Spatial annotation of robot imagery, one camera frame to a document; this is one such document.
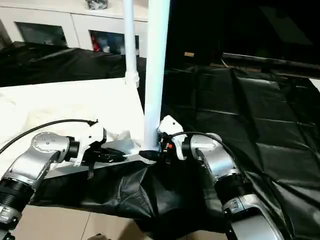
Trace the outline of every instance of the white pole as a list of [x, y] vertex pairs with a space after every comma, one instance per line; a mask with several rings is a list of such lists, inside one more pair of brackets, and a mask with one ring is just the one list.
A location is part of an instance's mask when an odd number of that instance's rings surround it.
[[125, 82], [133, 81], [139, 86], [139, 75], [137, 72], [137, 51], [134, 21], [134, 0], [123, 1], [124, 13], [124, 45], [125, 45]]
[[144, 106], [144, 149], [158, 150], [170, 0], [149, 0]]

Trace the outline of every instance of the black plastic sheet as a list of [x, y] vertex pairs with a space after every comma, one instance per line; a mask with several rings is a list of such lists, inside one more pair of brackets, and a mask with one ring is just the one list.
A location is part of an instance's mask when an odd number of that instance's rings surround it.
[[[144, 61], [139, 59], [144, 99]], [[0, 51], [1, 85], [123, 77], [117, 55], [36, 44]], [[193, 66], [167, 70], [162, 115], [219, 134], [286, 239], [320, 239], [320, 94], [307, 79]], [[45, 180], [33, 199], [133, 218], [154, 239], [224, 231], [221, 204], [193, 159], [132, 162]]]

